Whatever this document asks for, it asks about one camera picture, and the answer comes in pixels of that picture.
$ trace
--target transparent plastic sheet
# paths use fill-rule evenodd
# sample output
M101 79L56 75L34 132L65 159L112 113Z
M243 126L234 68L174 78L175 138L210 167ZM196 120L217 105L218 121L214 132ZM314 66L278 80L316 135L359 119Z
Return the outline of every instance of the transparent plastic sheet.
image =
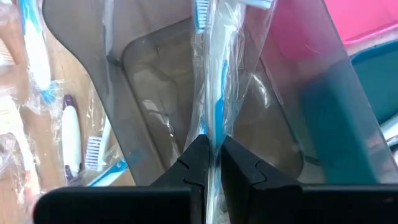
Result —
M88 99L86 102L85 118L80 119L80 122L84 124L80 135L83 148L81 152L83 155L78 159L81 162L79 170L75 171L71 179L68 178L67 166L70 166L69 168L73 171L73 163L76 163L76 159L73 158L75 155L69 150L70 147L67 147L68 144L63 144L67 150L60 153L60 157L63 157L65 183L68 186L90 187L110 185L128 167L126 161L123 159L119 145L112 134L111 126L92 83L88 90ZM68 113L65 112L64 114L63 119L65 122L68 122L66 117L69 116ZM64 129L64 134L71 128L68 124L66 125L68 127Z
M17 195L17 203L22 209L19 217L29 223L32 208L39 197L49 190L62 186L60 181L62 172L57 172L59 170L57 167L61 168L62 161L57 152L61 146L61 96L65 83L63 81L58 81L58 83L59 87L54 89L57 92L54 102L51 107L46 108L46 111L40 111L40 114L32 111L23 94L21 96L21 92L24 91L20 86L11 85L10 96L2 97L0 94L0 107L7 108L7 104L11 104L7 98L12 97L16 106L13 114L19 114L15 116L15 123L18 126L16 131L21 131L18 131L17 135L8 134L1 141L11 141L13 138L17 141L15 148L8 151L11 152L11 178Z
M213 0L204 36L206 133L212 150L206 222L224 220L220 147L233 134L277 1Z
M25 133L17 92L14 87L0 90L0 145L2 153L8 155L8 164L2 165L1 172L11 171L17 202L31 214L34 203L43 192L37 170L40 161L35 141L30 133Z
M57 81L52 80L49 52L46 46L41 1L19 0L22 35L25 43L28 73L32 91L27 104L32 111L45 111L56 101Z
M18 9L10 0L0 1L0 74L24 61L24 47L17 44L20 30Z
M191 145L199 134L206 134L205 124L205 67L203 52L203 37L206 26L207 9L209 0L193 1L193 31L191 35L192 68L194 80L195 102L192 108L191 125L185 141L184 150Z
M118 144L111 147L105 153L104 160L106 161L106 165L103 171L98 172L96 170L84 169L69 183L69 186L105 187L110 185L115 180L114 178L119 177L128 169ZM108 172L112 168L117 169L120 173Z

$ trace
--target pink surface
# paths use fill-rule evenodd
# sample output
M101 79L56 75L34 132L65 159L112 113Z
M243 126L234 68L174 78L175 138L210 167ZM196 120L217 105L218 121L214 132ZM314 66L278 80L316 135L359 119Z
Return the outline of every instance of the pink surface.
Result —
M345 45L398 27L398 0L325 0Z
M305 60L341 47L332 24L321 0L279 0L270 35L284 57Z

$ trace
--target plastic packaging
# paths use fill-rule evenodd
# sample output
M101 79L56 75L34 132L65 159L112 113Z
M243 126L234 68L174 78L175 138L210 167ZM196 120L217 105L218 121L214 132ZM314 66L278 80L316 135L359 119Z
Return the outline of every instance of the plastic packaging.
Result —
M102 107L101 100L98 97L93 83L90 83L88 92L88 103L86 109L86 131L89 136L94 136L100 133L105 123L105 111Z
M11 0L0 1L0 73L25 62L18 8Z
M101 172L98 172L97 170L89 170L89 169L84 169L81 171L78 175L77 178L73 179L70 183L69 186L87 186L87 187L105 187L109 186L112 184L113 181L106 181L105 178L109 178L110 180L115 180L117 177L119 177L121 174L123 174L124 171L127 170L127 164L126 161L123 160L123 154L120 151L119 145L114 145L111 149L107 150L105 154L105 161L106 165L104 166L104 170ZM118 173L109 173L108 170L112 166L118 167ZM101 184L98 183L99 181L95 180L104 180L103 183Z
M206 27L206 18L209 0L193 0L193 31L191 36L192 45L192 69L194 75L194 96L196 102L193 104L191 125L185 141L184 150L195 140L199 134L206 133L205 121L205 62L203 51L203 36Z
M277 1L210 1L205 28L205 119L212 150L206 222L223 217L220 147L252 83Z
M39 5L36 0L19 0L19 6L29 71L44 101L51 103L54 100L52 76Z
M31 211L37 197L42 192L36 168L38 160L35 156L35 144L30 136L25 134L19 105L15 99L9 94L2 93L0 105L2 145L9 145L7 142L10 138L14 138L17 142L18 147L6 150L11 153L17 167L14 177L15 183L18 185L17 196L19 202L26 205L28 211Z
M0 136L0 180L12 163L12 153L16 141L10 134Z

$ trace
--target clear plastic bag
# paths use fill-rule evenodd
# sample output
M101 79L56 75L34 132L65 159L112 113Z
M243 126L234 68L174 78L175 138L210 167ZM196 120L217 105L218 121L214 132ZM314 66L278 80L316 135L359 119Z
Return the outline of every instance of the clear plastic bag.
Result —
M0 1L0 73L25 62L18 8L9 0Z
M40 92L44 104L54 101L52 73L47 51L44 23L37 1L19 0L22 31L32 84Z
M192 69L194 79L195 103L192 108L191 125L185 141L184 150L191 145L199 134L206 134L205 123L205 67L203 38L206 27L207 10L209 1L193 1L193 27L191 36L192 45Z
M15 88L7 88L0 92L1 129L0 144L9 154L16 170L12 174L17 189L18 202L30 212L42 193L37 166L35 142L25 133L25 126L20 114L20 104L12 92Z
M12 153L16 141L10 134L0 136L0 180L5 176L12 163Z
M233 134L235 119L246 92L253 83L253 73L276 3L277 1L212 0L208 6L203 36L202 86L198 78L202 74L198 70L195 73L195 106L204 110L193 110L191 127L191 130L203 128L201 117L205 117L206 134L212 151L207 223L219 223L223 219L220 147L225 136ZM198 132L191 131L190 134L197 135Z
M60 153L60 158L63 161L62 169L65 171L65 183L68 186L89 187L109 185L122 175L128 166L113 136L111 125L92 83L88 90L88 99L85 102L87 102L86 108L82 105L80 107L85 111L84 117L79 119L80 123L84 124L84 128L79 135L82 155L71 152L71 147L67 147L69 143L63 144ZM62 140L66 139L65 134L71 129L66 116L70 117L70 112L66 111L64 107L64 122L61 124L63 125ZM70 177L68 176L68 169L72 174Z

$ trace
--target toothbrush handle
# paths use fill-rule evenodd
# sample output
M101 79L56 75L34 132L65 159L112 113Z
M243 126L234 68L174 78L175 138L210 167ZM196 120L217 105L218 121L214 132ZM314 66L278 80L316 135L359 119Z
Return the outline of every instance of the toothbrush handle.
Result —
M100 174L97 178L92 180L87 187L106 187L111 185L117 178L119 178L124 171L128 169L125 159L117 161L110 168Z
M69 102L74 102L72 96L65 95L64 103ZM63 109L61 124L63 165L65 178L69 182L81 169L80 127L74 105L68 105Z
M111 131L112 131L112 126L111 123L109 122L108 117L106 116L101 143L99 145L99 155L103 155L103 157L98 158L99 160L97 168L98 172L101 172L103 170L105 150L108 148L109 139L111 138Z
M29 143L27 142L24 133L16 136L21 154L24 160L25 168L25 189L24 195L28 202L34 202L35 197L40 193L39 176L37 175L36 166L32 152L30 151Z

